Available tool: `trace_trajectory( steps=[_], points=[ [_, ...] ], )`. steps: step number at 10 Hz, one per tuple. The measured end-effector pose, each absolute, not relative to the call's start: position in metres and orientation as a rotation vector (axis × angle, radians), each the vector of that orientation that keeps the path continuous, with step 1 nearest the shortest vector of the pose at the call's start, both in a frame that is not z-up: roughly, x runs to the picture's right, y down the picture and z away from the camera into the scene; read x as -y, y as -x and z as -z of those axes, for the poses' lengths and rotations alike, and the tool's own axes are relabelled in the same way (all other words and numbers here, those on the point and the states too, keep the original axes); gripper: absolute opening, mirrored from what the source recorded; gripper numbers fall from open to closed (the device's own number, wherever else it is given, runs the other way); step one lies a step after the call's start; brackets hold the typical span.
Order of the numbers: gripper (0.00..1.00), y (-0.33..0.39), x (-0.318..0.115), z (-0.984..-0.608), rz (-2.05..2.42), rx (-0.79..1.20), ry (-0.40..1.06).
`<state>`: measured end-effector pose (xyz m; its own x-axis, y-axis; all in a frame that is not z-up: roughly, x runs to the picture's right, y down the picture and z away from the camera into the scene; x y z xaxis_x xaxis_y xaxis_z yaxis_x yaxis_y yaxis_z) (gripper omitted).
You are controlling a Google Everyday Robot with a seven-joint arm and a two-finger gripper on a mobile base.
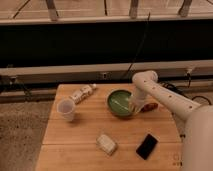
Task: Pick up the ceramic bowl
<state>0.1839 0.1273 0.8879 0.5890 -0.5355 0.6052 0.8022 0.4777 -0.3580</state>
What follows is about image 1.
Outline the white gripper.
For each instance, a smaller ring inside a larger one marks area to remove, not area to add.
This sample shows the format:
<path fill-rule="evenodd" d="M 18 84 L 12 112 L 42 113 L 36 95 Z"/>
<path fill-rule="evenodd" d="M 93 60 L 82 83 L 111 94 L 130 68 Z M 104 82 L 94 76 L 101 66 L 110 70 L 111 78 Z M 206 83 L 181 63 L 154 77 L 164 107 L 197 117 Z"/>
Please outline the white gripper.
<path fill-rule="evenodd" d="M 139 113 L 146 103 L 146 97 L 146 92 L 134 89 L 129 99 L 129 110 L 134 114 Z"/>

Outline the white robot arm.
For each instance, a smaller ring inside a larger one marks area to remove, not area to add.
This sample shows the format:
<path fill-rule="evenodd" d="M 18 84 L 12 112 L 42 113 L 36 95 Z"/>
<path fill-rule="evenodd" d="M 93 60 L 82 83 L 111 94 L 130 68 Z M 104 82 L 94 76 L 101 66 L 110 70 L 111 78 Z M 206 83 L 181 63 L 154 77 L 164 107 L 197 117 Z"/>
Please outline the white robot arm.
<path fill-rule="evenodd" d="M 133 75 L 135 87 L 130 111 L 138 113 L 151 95 L 185 122 L 181 171 L 213 171 L 213 105 L 202 105 L 157 83 L 158 75 L 149 70 Z"/>

